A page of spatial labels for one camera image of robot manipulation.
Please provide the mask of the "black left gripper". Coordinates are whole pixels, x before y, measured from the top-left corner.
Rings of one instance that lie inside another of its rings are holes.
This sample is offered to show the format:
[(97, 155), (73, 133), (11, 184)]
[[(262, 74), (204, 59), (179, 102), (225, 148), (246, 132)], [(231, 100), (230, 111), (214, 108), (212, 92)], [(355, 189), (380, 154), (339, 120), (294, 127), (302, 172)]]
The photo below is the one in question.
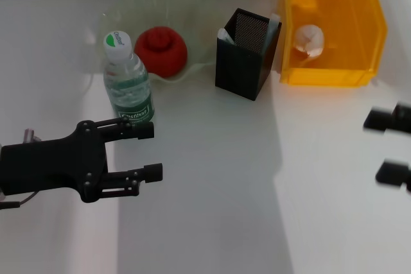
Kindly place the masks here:
[(1, 190), (10, 196), (70, 188), (85, 203), (138, 196), (141, 182), (162, 181), (162, 164), (106, 173), (105, 142), (151, 138), (152, 122), (132, 124), (128, 117), (120, 117), (96, 123), (82, 121), (72, 134), (61, 139), (3, 146)]

